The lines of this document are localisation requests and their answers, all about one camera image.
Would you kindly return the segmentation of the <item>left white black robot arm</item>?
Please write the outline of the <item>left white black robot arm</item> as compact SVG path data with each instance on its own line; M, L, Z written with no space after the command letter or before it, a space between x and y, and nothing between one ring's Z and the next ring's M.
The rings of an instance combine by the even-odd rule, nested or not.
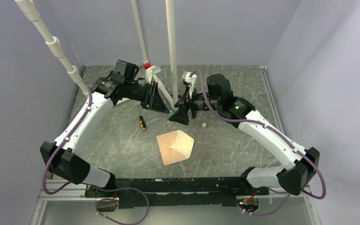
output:
M47 174L51 173L69 183L96 186L105 197L115 193L115 175L91 166L80 155L101 120L124 99L139 102L143 109L169 114L170 108L159 94L163 83L155 75L137 78L139 69L136 64L118 60L107 77L98 78L87 88L85 104L63 133L41 145L44 190Z

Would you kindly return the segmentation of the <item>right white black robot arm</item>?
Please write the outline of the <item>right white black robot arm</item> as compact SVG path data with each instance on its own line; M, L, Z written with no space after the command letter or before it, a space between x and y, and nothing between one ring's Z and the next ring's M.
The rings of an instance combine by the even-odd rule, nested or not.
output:
M199 111L210 111L219 119L250 135L263 145L279 162L276 167L250 167L240 176L240 190L250 195L257 188L282 188L291 195L307 194L305 187L317 175L321 181L322 194L326 196L326 183L318 169L320 152L292 141L268 122L246 99L233 94L230 81L222 74L213 74L202 79L202 92L195 91L195 72L186 72L182 79L186 86L184 95L175 106L178 108L169 120L183 125L189 124Z

